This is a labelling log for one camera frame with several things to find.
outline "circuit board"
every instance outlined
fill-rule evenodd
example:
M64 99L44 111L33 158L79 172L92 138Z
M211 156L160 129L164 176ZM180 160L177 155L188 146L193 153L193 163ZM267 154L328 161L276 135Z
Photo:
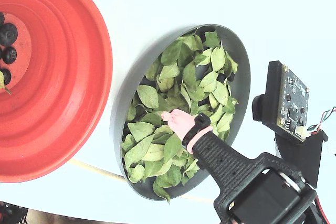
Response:
M309 89L288 68L282 66L277 125L297 138L306 140Z

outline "screw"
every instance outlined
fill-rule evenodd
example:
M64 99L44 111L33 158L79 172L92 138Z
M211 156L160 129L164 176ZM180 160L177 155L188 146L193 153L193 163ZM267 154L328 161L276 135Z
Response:
M285 121L284 118L281 118L281 119L280 119L280 124L281 124L282 126L285 124L285 122L286 122L286 121Z

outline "blueberry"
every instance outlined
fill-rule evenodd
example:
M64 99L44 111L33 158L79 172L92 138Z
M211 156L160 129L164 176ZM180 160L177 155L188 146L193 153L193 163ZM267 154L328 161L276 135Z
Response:
M5 15L3 13L0 13L0 26L2 26L5 22Z
M12 74L8 69L0 69L0 71L4 74L5 86L10 83L12 80Z
M17 52L14 47L6 47L3 55L2 60L4 63L10 65L16 60Z
M7 23L0 28L0 44L4 47L11 46L17 39L17 28L12 23Z

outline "white connector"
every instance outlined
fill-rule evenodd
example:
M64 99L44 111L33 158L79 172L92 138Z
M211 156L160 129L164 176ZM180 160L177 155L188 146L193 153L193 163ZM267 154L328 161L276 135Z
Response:
M310 136L310 133L307 131L307 128L305 126L296 126L295 134L301 136L302 139L306 139Z

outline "red bowl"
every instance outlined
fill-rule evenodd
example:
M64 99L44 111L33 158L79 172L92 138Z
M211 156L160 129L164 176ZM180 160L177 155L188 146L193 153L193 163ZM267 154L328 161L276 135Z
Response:
M95 129L112 80L112 49L92 0L0 0L18 28L12 95L0 91L0 182L46 175Z

